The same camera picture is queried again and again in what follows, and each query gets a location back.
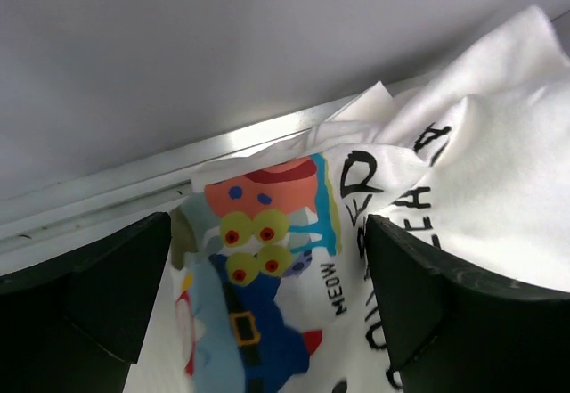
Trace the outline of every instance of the printed graphic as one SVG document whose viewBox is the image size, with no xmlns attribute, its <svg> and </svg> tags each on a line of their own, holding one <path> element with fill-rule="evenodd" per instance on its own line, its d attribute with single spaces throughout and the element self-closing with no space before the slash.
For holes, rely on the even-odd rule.
<svg viewBox="0 0 570 393">
<path fill-rule="evenodd" d="M 224 289 L 214 267 L 205 261 L 186 276 L 176 303 L 183 338 L 185 371 L 196 391 L 235 391 L 245 372 L 226 310 Z"/>
<path fill-rule="evenodd" d="M 285 325 L 273 301 L 281 279 L 265 266 L 245 253 L 192 266 L 177 310 L 197 391 L 276 392 L 308 370 L 322 332 Z"/>
<path fill-rule="evenodd" d="M 220 218 L 218 231 L 206 234 L 204 246 L 216 235 L 229 248 L 244 246 L 252 238 L 265 245 L 284 244 L 289 237 L 290 253 L 304 258 L 291 259 L 283 273 L 299 262 L 306 266 L 310 262 L 307 251 L 323 247 L 331 256 L 341 251 L 338 209 L 331 195 L 327 163 L 320 155 L 208 185 L 204 194 Z M 305 210 L 315 214 L 316 220 L 297 224 L 296 217 Z M 300 234 L 319 238 L 290 245 Z"/>
</svg>

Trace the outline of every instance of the black belt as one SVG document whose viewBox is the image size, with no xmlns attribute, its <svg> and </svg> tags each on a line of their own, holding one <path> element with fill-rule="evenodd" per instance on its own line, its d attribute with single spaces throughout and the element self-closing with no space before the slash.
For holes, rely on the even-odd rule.
<svg viewBox="0 0 570 393">
<path fill-rule="evenodd" d="M 216 270 L 220 267 L 210 259 Z M 247 367 L 261 366 L 261 355 L 257 344 L 261 340 L 261 334 L 257 330 L 256 319 L 253 314 L 241 304 L 238 294 L 228 282 L 222 283 L 225 305 L 232 323 L 233 336 L 240 348 L 243 362 Z M 263 378 L 248 379 L 246 393 L 264 393 Z"/>
</svg>

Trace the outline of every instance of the white fabric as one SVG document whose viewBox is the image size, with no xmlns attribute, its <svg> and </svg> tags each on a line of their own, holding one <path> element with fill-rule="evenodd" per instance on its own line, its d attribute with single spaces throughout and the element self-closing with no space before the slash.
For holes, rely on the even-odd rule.
<svg viewBox="0 0 570 393">
<path fill-rule="evenodd" d="M 224 237 L 233 240 L 233 236 L 224 236 L 229 230 L 220 226 L 221 219 L 242 211 L 240 201 L 248 198 L 250 189 L 277 192 L 264 194 L 263 199 L 257 195 L 267 208 L 282 210 L 280 217 L 287 215 L 283 222 L 288 230 L 272 244 L 297 257 L 296 250 L 307 249 L 306 243 L 299 247 L 296 238 L 303 231 L 310 234 L 309 248 L 311 243 L 314 246 L 312 262 L 302 273 L 279 277 L 271 303 L 285 326 L 299 334 L 318 331 L 322 340 L 316 350 L 311 349 L 310 357 L 304 349 L 298 352 L 309 359 L 308 369 L 291 370 L 284 382 L 274 385 L 279 391 L 313 393 L 330 393 L 335 386 L 341 386 L 335 391 L 344 391 L 343 383 L 351 393 L 394 390 L 394 383 L 381 371 L 389 368 L 389 362 L 380 347 L 379 314 L 361 258 L 367 214 L 389 217 L 402 228 L 424 225 L 424 231 L 412 233 L 458 257 L 519 281 L 570 291 L 568 64 L 548 18 L 531 8 L 473 45 L 416 90 L 400 110 L 398 101 L 409 97 L 393 100 L 378 84 L 306 134 L 245 160 L 205 166 L 192 177 L 195 193 L 182 206 L 199 253 L 187 258 L 175 288 L 180 291 L 181 281 L 191 274 L 193 284 L 186 291 L 191 300 L 200 300 L 200 294 L 206 293 L 200 277 L 205 276 L 204 264 L 212 254 L 219 255 L 220 261 L 247 254 L 244 260 L 253 261 L 256 270 L 259 264 L 263 271 L 265 247 L 256 233 L 251 233 L 251 240 L 230 246 Z M 329 198 L 325 209 L 318 191 L 313 205 L 307 197 L 311 193 L 304 194 L 306 188 L 291 185 L 288 201 L 283 196 L 288 188 L 264 188 L 261 182 L 250 183 L 241 176 L 307 155 L 312 156 L 309 164 L 324 172 L 318 185 Z M 265 173 L 287 168 L 270 168 Z M 296 201 L 309 203 L 299 211 Z M 252 207 L 243 206 L 247 225 L 248 219 L 256 223 L 258 212 Z M 305 229 L 298 228 L 301 212 Z M 309 231 L 323 219 L 337 233 L 335 246 L 322 244 L 324 230 Z M 243 231 L 257 231 L 248 228 Z M 228 278 L 235 273 L 232 267 L 229 263 L 222 267 Z M 262 271 L 251 285 L 275 279 Z M 233 287 L 241 293 L 245 289 L 236 282 Z M 257 320 L 262 326 L 261 318 Z M 200 329 L 215 328 L 205 323 Z M 262 332 L 262 341 L 268 336 Z M 209 355 L 215 352 L 208 350 Z M 210 370 L 199 373 L 195 368 L 194 377 L 189 377 L 196 393 L 218 391 L 205 387 L 222 382 L 209 379 L 205 374 Z M 237 368 L 232 376 L 233 385 L 241 386 L 233 391 L 245 392 L 251 378 L 248 369 Z M 216 385 L 225 391 L 223 384 Z"/>
</svg>

